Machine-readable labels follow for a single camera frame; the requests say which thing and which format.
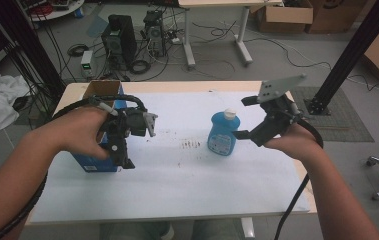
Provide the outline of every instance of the blue cardboard box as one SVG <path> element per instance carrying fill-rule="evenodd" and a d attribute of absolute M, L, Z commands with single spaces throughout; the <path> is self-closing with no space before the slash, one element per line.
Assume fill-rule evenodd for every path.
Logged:
<path fill-rule="evenodd" d="M 121 86 L 120 81 L 113 80 L 93 80 L 89 83 L 85 93 L 83 94 L 83 98 L 98 95 L 98 96 L 106 96 L 106 95 L 116 95 L 116 94 L 124 94 L 123 88 Z M 123 100 L 115 100 L 113 102 L 107 102 L 108 105 L 114 108 L 124 108 L 127 107 L 126 101 Z M 102 139 L 100 144 L 106 143 L 108 141 L 105 133 L 102 135 Z M 80 166 L 86 172 L 117 172 L 117 166 L 114 165 L 111 158 L 106 160 L 100 160 L 94 157 L 74 154 L 73 157 L 77 160 Z"/>

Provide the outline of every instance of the floor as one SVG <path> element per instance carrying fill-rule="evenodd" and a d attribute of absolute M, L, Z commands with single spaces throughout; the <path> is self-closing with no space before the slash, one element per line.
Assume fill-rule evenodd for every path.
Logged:
<path fill-rule="evenodd" d="M 49 26 L 66 56 L 67 49 L 77 43 L 91 46 L 99 43 L 100 39 L 90 38 L 86 30 L 94 21 L 102 7 L 96 4 L 88 5 L 87 14 L 82 19 L 76 19 L 72 15 L 49 21 Z M 195 23 L 203 26 L 228 28 L 234 20 L 214 18 L 197 18 Z M 234 32 L 239 30 L 236 24 L 232 27 Z M 38 34 L 54 64 L 59 67 L 58 58 L 44 26 L 38 30 Z M 285 44 L 289 51 L 289 58 L 298 65 L 310 65 L 314 62 L 328 62 L 332 66 L 338 60 L 347 42 L 352 37 L 356 26 L 348 33 L 332 35 L 310 34 L 265 34 L 257 31 L 253 17 L 249 19 L 245 39 L 266 38 Z M 288 62 L 285 52 L 278 45 L 264 40 L 247 42 L 247 48 L 251 53 L 254 63 L 245 67 L 241 63 L 233 44 L 233 37 L 229 32 L 223 40 L 211 43 L 200 43 L 202 39 L 214 38 L 210 29 L 191 26 L 193 51 L 197 66 L 192 71 L 185 67 L 184 52 L 182 47 L 173 46 L 169 51 L 169 64 L 164 72 L 151 81 L 203 81 L 203 80 L 265 80 L 283 76 L 306 73 L 308 80 L 304 86 L 321 86 L 326 79 L 329 70 L 323 66 L 295 67 Z M 102 51 L 99 51 L 97 62 L 103 64 Z M 68 66 L 75 77 L 80 77 L 80 59 L 72 58 Z M 165 58 L 159 58 L 159 62 L 143 75 L 134 76 L 128 74 L 132 81 L 140 81 L 157 75 L 163 68 Z M 18 71 L 5 59 L 0 63 L 0 74 L 16 76 Z M 368 69 L 360 61 L 353 69 L 351 75 L 361 74 L 371 85 L 378 81 L 370 74 Z M 70 74 L 64 72 L 64 79 L 71 81 Z M 372 220 L 379 229 L 379 201 L 371 200 L 371 194 L 379 190 L 379 167 L 369 168 L 365 166 L 368 156 L 379 157 L 379 89 L 368 91 L 362 78 L 352 78 L 342 85 L 342 89 L 349 101 L 354 106 L 358 115 L 364 122 L 370 134 L 374 138 L 373 143 L 364 142 L 325 142 L 325 150 L 333 159 L 335 165 L 342 173 L 345 181 L 351 187 L 354 194 L 360 200 Z M 20 137 L 29 131 L 28 125 L 10 125 L 0 130 L 0 165 L 19 141 Z M 253 218 L 257 239 L 272 239 L 277 227 L 279 217 L 255 217 Z M 176 231 L 175 239 L 190 239 L 192 221 L 173 222 Z M 79 225 L 54 225 L 54 226 L 28 226 L 20 239 L 98 239 L 99 228 L 97 223 Z M 291 215 L 287 220 L 280 239 L 322 239 L 318 218 L 316 215 Z"/>

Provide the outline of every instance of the floor mat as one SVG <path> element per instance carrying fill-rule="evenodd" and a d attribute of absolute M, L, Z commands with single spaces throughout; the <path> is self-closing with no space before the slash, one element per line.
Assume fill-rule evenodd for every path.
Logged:
<path fill-rule="evenodd" d="M 319 91 L 318 87 L 296 87 L 291 94 L 304 112 L 308 122 L 322 135 L 324 141 L 335 142 L 374 142 L 355 109 L 342 89 L 339 89 L 328 105 L 330 115 L 309 115 L 305 99 L 312 99 Z"/>

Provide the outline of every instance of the table leg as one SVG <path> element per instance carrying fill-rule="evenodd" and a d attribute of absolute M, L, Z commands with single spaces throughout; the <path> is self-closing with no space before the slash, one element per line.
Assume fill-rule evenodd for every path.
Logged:
<path fill-rule="evenodd" d="M 195 58 L 193 57 L 192 47 L 189 41 L 189 8 L 185 9 L 185 37 L 183 38 L 183 48 L 185 49 L 188 68 L 195 67 Z"/>
<path fill-rule="evenodd" d="M 249 7 L 244 7 L 242 11 L 241 27 L 239 29 L 239 35 L 235 35 L 236 45 L 242 53 L 242 56 L 245 60 L 245 65 L 248 65 L 253 62 L 251 55 L 246 49 L 245 43 L 243 42 L 243 37 L 245 34 L 246 22 L 248 21 Z"/>

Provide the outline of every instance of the plastic bottle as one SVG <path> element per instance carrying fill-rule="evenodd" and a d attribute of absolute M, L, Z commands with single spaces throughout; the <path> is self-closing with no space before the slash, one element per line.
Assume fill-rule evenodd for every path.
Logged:
<path fill-rule="evenodd" d="M 236 116 L 234 109 L 228 108 L 224 112 L 218 112 L 211 118 L 213 127 L 208 136 L 208 148 L 220 155 L 228 156 L 235 147 L 236 138 L 232 131 L 238 130 L 241 121 Z"/>

